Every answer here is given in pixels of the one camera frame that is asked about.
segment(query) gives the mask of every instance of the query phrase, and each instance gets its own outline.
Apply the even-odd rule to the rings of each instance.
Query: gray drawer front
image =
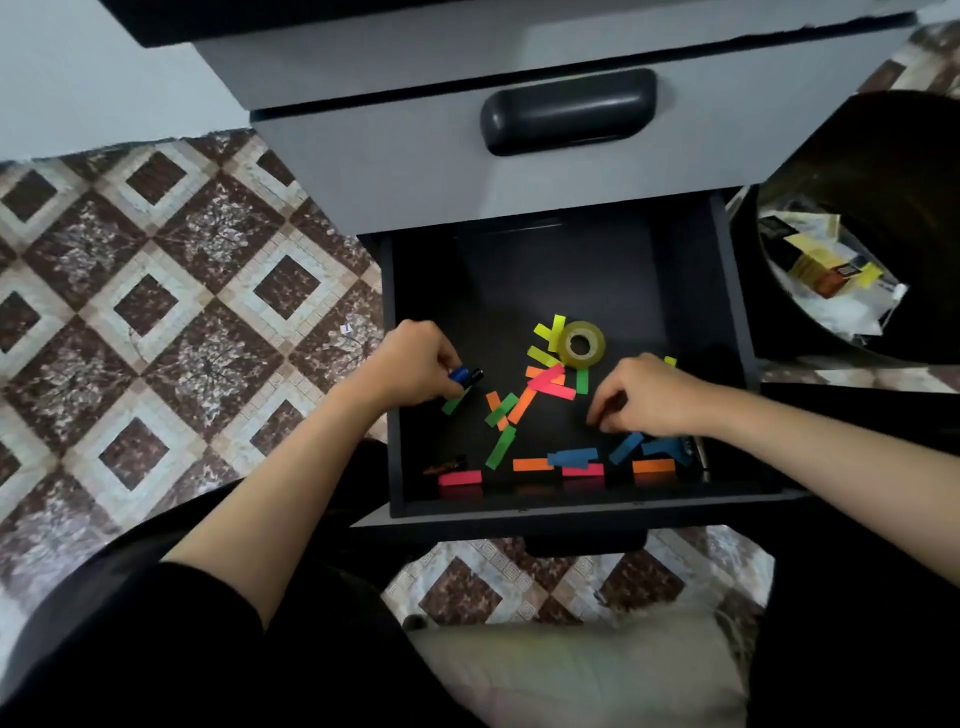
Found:
[[[467,0],[205,40],[245,109],[848,22],[928,0]]]
[[[647,66],[656,117],[628,139],[495,157],[479,128],[497,89],[255,124],[354,234],[760,182],[906,40],[897,28]]]

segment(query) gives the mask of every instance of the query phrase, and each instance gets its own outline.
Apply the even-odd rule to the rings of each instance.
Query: finger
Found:
[[[593,401],[590,403],[590,409],[587,411],[588,425],[596,425],[600,421],[600,415],[607,402],[623,391],[619,369],[620,367],[617,366],[610,372],[607,377],[600,382],[600,385],[593,393]]]

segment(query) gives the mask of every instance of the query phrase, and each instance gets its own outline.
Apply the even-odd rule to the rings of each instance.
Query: hand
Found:
[[[719,389],[642,353],[620,359],[600,383],[587,424],[600,425],[604,432],[646,432],[655,437],[706,434],[709,407]],[[627,403],[612,411],[608,403],[614,404],[620,393],[627,396]]]
[[[449,378],[463,366],[432,321],[402,321],[353,375],[377,394],[382,409],[413,406],[436,397],[453,400],[464,388]]]

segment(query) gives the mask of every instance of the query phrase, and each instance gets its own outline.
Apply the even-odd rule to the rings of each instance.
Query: clear tape roll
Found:
[[[579,354],[573,350],[571,345],[575,336],[582,336],[587,341],[587,353]],[[607,339],[596,324],[589,321],[574,321],[572,324],[567,324],[560,335],[557,356],[567,367],[586,369],[600,361],[606,350]]]

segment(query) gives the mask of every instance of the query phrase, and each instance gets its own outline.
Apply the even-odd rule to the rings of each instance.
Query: brown pattern square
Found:
[[[343,334],[340,326],[350,324]],[[358,280],[290,353],[290,363],[324,392],[347,377],[383,341],[383,298]]]
[[[232,483],[240,476],[211,448],[204,450],[203,456],[186,469],[173,487],[151,511],[148,518],[163,513],[174,506],[192,500],[197,496]]]
[[[96,192],[83,195],[23,254],[80,310],[143,247],[147,236]]]
[[[259,166],[284,187],[289,187],[291,184],[293,184],[293,174],[289,169],[287,169],[287,165],[280,161],[280,157],[274,153],[274,150],[268,149],[266,152],[260,155],[260,159],[258,159],[256,163],[257,166]]]
[[[289,319],[320,282],[289,255],[274,266],[274,270],[253,289],[284,319]]]
[[[169,451],[140,418],[134,417],[100,453],[100,460],[133,490]]]
[[[154,152],[140,168],[127,177],[127,184],[151,205],[156,205],[186,172],[162,152]]]
[[[357,276],[370,268],[373,258],[352,235],[341,235],[326,219],[324,212],[309,198],[290,216],[290,223],[325,251],[346,265]]]
[[[539,559],[531,556],[527,553],[527,547],[522,538],[491,539],[491,542],[517,566],[530,574],[548,594],[557,588],[564,575],[577,562],[576,557],[573,556],[552,559]]]
[[[288,400],[284,400],[250,441],[264,455],[269,455],[301,422],[303,415],[300,411]]]
[[[629,612],[655,602],[673,601],[684,582],[647,551],[625,554],[600,588],[604,603],[615,611]]]
[[[282,360],[276,349],[214,299],[143,378],[208,440],[236,416]]]
[[[57,332],[7,388],[7,399],[58,455],[117,401],[134,373],[80,318]]]
[[[16,291],[0,303],[0,352],[7,353],[36,325],[40,314]]]
[[[177,297],[148,273],[131,288],[130,293],[120,299],[113,310],[130,328],[146,336],[175,305]]]
[[[283,225],[283,216],[228,175],[220,174],[155,235],[170,257],[219,293]]]
[[[47,475],[0,523],[0,581],[27,612],[119,535],[72,475]]]
[[[467,566],[453,561],[420,600],[420,608],[441,625],[483,624],[500,603],[500,595]]]
[[[7,446],[0,443],[0,488],[18,470],[20,470],[20,461],[7,449]]]
[[[32,169],[4,195],[0,203],[6,205],[20,222],[25,223],[56,194],[57,189],[36,169]]]

